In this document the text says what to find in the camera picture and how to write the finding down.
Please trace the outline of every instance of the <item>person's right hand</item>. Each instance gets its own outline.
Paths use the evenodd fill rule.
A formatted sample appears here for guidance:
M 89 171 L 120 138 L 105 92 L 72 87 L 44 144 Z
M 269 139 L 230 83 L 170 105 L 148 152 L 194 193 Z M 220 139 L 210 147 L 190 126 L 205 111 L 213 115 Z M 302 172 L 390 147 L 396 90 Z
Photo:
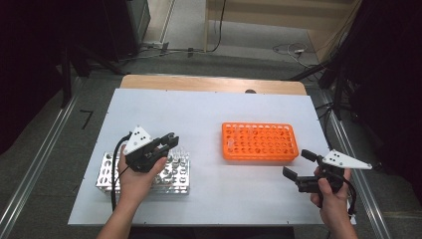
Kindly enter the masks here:
M 318 175 L 319 168 L 316 168 L 315 175 Z M 344 170 L 344 178 L 350 180 L 351 171 Z M 347 184 L 343 184 L 338 193 L 332 193 L 326 178 L 320 178 L 317 182 L 322 193 L 322 208 L 319 211 L 322 222 L 331 231 L 334 238 L 357 238 L 350 219 L 347 214 Z M 320 205 L 320 198 L 317 193 L 311 194 L 311 202 L 316 206 Z

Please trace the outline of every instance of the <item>wooden surface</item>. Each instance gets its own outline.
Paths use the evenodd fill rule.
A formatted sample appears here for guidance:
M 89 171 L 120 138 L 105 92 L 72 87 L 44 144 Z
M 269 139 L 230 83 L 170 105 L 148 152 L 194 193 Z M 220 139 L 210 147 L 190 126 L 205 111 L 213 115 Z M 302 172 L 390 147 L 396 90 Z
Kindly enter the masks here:
M 227 93 L 245 93 L 247 90 L 254 90 L 257 94 L 307 95 L 304 85 L 300 82 L 165 75 L 128 75 L 123 78 L 120 87 L 123 89 Z
M 220 21 L 223 2 L 207 0 L 205 50 L 208 20 Z M 317 57 L 323 61 L 351 26 L 359 4 L 359 0 L 231 0 L 226 2 L 224 21 L 307 29 Z

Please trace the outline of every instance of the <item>white table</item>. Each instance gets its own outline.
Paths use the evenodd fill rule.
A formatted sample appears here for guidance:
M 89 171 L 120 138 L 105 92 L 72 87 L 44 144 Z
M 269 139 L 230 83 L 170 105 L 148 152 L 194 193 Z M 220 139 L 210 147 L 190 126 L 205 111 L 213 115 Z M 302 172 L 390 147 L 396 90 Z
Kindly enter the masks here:
M 225 121 L 289 123 L 299 150 L 328 153 L 308 96 L 117 89 L 69 224 L 106 223 L 110 200 L 96 189 L 103 154 L 113 151 L 137 124 L 154 137 L 170 131 L 180 136 L 179 145 L 191 153 L 191 189 L 187 196 L 148 196 L 133 224 L 321 224 L 310 196 L 298 193 L 295 184 L 282 175 L 283 165 L 303 176 L 313 175 L 317 165 L 300 156 L 292 163 L 227 161 L 221 151 L 221 123 Z

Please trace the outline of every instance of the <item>floor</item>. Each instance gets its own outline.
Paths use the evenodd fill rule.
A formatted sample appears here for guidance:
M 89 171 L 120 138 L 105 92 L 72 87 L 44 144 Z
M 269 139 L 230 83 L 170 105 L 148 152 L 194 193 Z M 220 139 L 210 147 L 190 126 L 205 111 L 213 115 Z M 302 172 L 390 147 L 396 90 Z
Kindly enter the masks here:
M 151 16 L 156 21 L 151 22 L 150 31 L 145 36 L 146 43 L 159 45 L 169 42 L 169 48 L 172 49 L 202 47 L 202 9 L 205 0 L 162 0 L 149 3 Z M 209 48 L 212 48 L 218 36 L 218 23 L 210 22 L 209 29 Z M 288 46 L 307 46 L 307 49 L 300 56 L 289 55 Z M 154 54 L 145 52 L 139 57 Z M 124 61 L 118 66 L 134 74 L 284 80 L 302 72 L 305 68 L 303 64 L 318 64 L 305 30 L 224 23 L 221 44 L 212 55 L 197 54 L 193 58 L 186 58 L 183 54 L 172 54 L 162 58 Z M 11 205 L 9 200 L 19 189 L 22 179 L 25 179 L 31 163 L 41 161 L 39 166 L 44 168 L 34 175 L 30 194 L 18 198 L 21 202 L 19 205 L 23 207 L 19 208 L 22 211 L 18 210 L 16 221 L 11 222 L 14 226 L 5 227 L 2 219 L 0 238 L 93 238 L 99 232 L 100 227 L 67 225 L 109 100 L 121 81 L 121 76 L 112 75 L 99 66 L 93 65 L 93 69 L 89 79 L 75 78 L 76 94 L 71 108 L 60 110 L 62 96 L 58 93 L 31 121 L 12 148 L 0 155 L 0 207 L 4 210 Z M 317 87 L 318 77 L 320 74 L 302 80 L 315 106 L 325 104 L 330 96 L 330 91 L 321 91 Z M 89 124 L 82 128 L 87 121 L 86 111 L 94 113 Z M 341 124 L 356 157 L 365 158 L 375 165 L 378 161 L 371 151 L 365 130 L 353 122 L 347 112 L 342 114 L 344 120 Z M 57 125 L 58 116 L 63 116 L 66 121 L 56 128 L 59 134 L 53 135 L 50 129 L 52 125 Z M 338 122 L 336 124 L 335 119 L 331 119 L 327 128 L 328 138 L 335 148 L 343 148 L 337 125 Z M 45 139 L 50 139 L 53 147 L 45 155 L 39 155 L 39 148 L 46 147 L 49 142 Z M 382 171 L 366 171 L 364 175 L 389 230 L 387 235 L 378 238 L 422 238 L 419 226 L 422 219 L 421 205 L 410 184 L 398 175 Z M 361 197 L 359 194 L 356 231 L 359 238 L 376 238 Z M 197 233 L 204 239 L 218 238 L 205 229 L 198 229 Z M 295 235 L 296 238 L 324 238 L 326 229 L 323 226 L 295 226 Z

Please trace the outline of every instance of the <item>gray floor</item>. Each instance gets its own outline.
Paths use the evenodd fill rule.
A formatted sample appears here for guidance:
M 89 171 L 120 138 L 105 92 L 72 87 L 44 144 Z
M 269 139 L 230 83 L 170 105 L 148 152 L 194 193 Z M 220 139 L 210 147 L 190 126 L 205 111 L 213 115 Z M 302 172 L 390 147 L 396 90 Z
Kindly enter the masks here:
M 179 0 L 177 3 L 186 3 L 186 1 Z M 185 9 L 184 6 L 175 5 L 175 10 L 177 8 Z M 172 19 L 178 18 L 182 19 L 180 15 L 174 13 Z M 176 21 L 173 21 L 172 24 L 180 26 Z M 256 31 L 253 30 L 253 26 L 245 27 L 251 28 L 249 30 L 244 29 L 245 31 Z M 301 30 L 279 30 L 291 34 L 283 34 L 283 36 L 276 34 L 275 37 L 280 40 L 280 44 L 308 41 L 307 36 Z M 186 36 L 180 34 L 181 31 L 177 31 L 172 25 L 169 26 L 166 40 L 170 42 L 171 47 L 200 47 L 193 42 L 185 42 L 186 45 L 181 45 L 185 39 L 182 36 Z M 230 40 L 231 45 L 236 45 L 239 40 L 235 40 L 236 35 L 233 35 L 233 40 Z M 194 38 L 187 39 L 200 43 L 198 38 L 196 40 L 193 40 Z M 214 55 L 195 54 L 192 58 L 187 58 L 185 54 L 172 54 L 159 58 L 122 62 L 119 66 L 133 74 L 174 74 L 266 80 L 287 79 L 304 69 L 290 56 L 282 56 L 273 52 L 272 45 L 277 45 L 279 41 L 268 40 L 268 47 L 262 51 L 254 47 L 257 45 L 263 46 L 261 41 L 257 42 L 257 39 L 255 39 L 246 42 L 247 44 L 245 44 L 248 46 L 246 48 L 253 50 L 245 51 L 245 44 L 243 47 L 237 48 L 224 41 L 221 45 L 222 48 L 219 48 L 221 52 L 216 52 Z M 304 57 L 304 61 L 307 64 L 316 63 L 315 56 Z M 316 87 L 316 82 L 313 82 L 315 80 L 315 76 L 311 76 L 309 79 L 303 79 L 302 82 L 307 86 L 307 92 L 315 105 L 319 106 L 322 104 L 322 98 L 320 97 L 320 89 Z M 120 81 L 121 76 L 115 76 L 108 70 L 97 66 L 95 66 L 89 79 L 83 79 L 84 85 L 80 90 L 72 113 L 64 125 L 63 131 L 58 137 L 44 170 L 38 178 L 9 238 L 93 238 L 97 235 L 100 230 L 99 227 L 71 227 L 67 225 L 67 222 L 113 90 L 118 88 Z M 60 111 L 61 100 L 61 93 L 58 93 L 31 121 L 12 148 L 0 155 L 1 208 L 5 208 L 7 201 L 36 156 Z M 94 111 L 85 129 L 82 129 L 82 127 L 86 122 L 87 115 L 81 113 L 81 110 Z M 352 122 L 348 113 L 343 112 L 343 114 L 343 123 L 356 155 L 359 158 L 376 163 L 377 159 L 372 153 L 369 137 L 367 137 L 365 130 L 358 123 Z M 338 148 L 339 144 L 331 127 L 328 128 L 328 134 L 331 143 Z M 366 171 L 365 175 L 384 215 L 392 238 L 422 238 L 422 228 L 419 226 L 422 221 L 421 205 L 414 196 L 411 185 L 397 175 L 374 170 Z M 361 200 L 358 200 L 357 209 L 356 231 L 359 238 L 375 238 Z M 297 226 L 295 233 L 297 238 L 324 238 L 326 230 L 323 226 Z M 202 235 L 203 238 L 213 238 L 212 232 L 206 230 L 198 229 L 198 234 Z

